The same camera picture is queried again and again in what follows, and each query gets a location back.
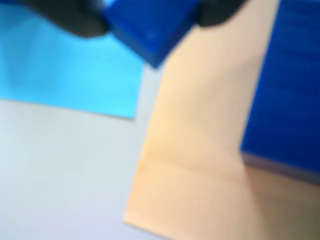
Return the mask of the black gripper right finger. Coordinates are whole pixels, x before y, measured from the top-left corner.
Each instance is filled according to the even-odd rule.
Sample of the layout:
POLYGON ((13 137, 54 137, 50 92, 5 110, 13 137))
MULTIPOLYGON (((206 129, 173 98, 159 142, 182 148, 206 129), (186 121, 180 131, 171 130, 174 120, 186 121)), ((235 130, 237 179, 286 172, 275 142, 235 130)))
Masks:
POLYGON ((244 0, 201 0, 197 10, 197 24, 201 27, 223 24, 243 5, 244 0))

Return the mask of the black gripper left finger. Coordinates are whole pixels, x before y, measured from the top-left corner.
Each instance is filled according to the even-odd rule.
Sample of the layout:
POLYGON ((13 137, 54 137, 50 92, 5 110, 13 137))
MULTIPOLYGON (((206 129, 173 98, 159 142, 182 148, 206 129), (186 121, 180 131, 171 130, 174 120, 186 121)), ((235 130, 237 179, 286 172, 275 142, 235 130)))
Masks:
POLYGON ((103 0, 23 0, 22 3, 79 37, 99 37, 109 30, 102 16, 106 6, 103 0))

